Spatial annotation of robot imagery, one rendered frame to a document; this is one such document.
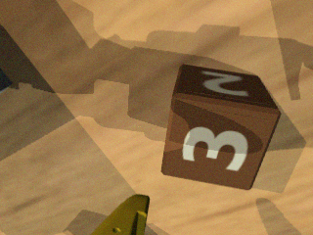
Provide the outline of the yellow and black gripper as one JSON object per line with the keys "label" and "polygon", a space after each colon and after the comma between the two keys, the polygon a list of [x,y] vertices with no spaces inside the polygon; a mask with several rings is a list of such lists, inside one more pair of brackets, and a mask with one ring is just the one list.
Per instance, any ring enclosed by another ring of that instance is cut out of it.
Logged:
{"label": "yellow and black gripper", "polygon": [[148,195],[129,197],[91,235],[144,235],[149,204]]}

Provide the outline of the brown cube with white number 3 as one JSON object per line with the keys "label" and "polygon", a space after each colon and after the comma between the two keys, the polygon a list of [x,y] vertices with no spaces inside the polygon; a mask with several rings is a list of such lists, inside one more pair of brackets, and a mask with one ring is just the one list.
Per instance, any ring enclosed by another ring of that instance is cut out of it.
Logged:
{"label": "brown cube with white number 3", "polygon": [[258,75],[182,65],[160,172],[250,190],[280,116]]}

